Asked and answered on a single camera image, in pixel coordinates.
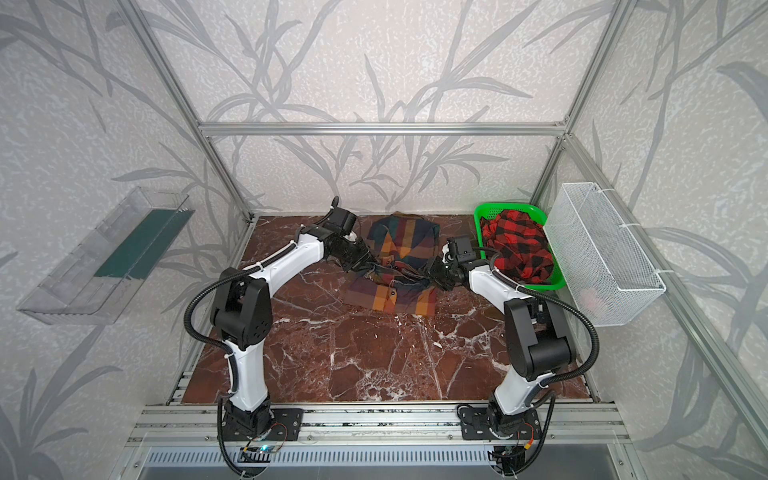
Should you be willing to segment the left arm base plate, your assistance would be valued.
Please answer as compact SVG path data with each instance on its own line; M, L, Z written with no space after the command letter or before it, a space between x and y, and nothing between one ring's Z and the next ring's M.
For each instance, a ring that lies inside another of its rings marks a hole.
M261 435L247 432L237 424L229 413L223 414L221 426L225 442L295 442L299 439L304 410L301 408L277 408L271 412L272 418Z

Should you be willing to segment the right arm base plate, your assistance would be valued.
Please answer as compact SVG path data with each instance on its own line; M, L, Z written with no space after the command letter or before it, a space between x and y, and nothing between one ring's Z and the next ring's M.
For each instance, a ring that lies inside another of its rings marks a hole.
M490 404L459 404L456 414L463 440L514 440L533 443L542 435L542 424L534 409L506 415Z

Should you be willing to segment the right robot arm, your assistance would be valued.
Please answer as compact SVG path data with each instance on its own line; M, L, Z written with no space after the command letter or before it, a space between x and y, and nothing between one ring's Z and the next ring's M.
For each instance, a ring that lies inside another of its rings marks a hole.
M522 426L533 433L537 396L547 380L574 361L562 307L481 259L467 236L449 238L427 273L441 289L462 286L504 315L510 370L489 399L487 429L500 439L512 437Z

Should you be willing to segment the green plastic basket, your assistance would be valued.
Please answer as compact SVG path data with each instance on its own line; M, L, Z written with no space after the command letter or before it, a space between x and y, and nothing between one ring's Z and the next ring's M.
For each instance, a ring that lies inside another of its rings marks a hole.
M565 279L544 232L547 215L522 203L483 203L474 221L481 256L527 288L559 290Z

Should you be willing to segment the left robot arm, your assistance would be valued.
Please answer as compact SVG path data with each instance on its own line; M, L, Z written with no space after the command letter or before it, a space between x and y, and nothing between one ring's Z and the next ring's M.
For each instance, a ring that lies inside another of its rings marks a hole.
M345 272L374 264L354 233L357 216L338 206L319 221L300 226L294 239L251 267L228 269L215 289L210 322L221 336L229 367L228 399L222 402L224 426L253 438L273 424L265 380L264 344L273 325L273 296L304 269L328 258Z

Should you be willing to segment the multicolour plaid shirt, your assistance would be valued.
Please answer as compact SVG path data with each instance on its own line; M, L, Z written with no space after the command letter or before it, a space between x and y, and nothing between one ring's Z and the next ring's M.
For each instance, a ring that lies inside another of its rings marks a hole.
M372 223L366 236L376 263L358 273L342 299L348 305L391 314L432 316L438 288L428 264L438 255L440 225L394 214Z

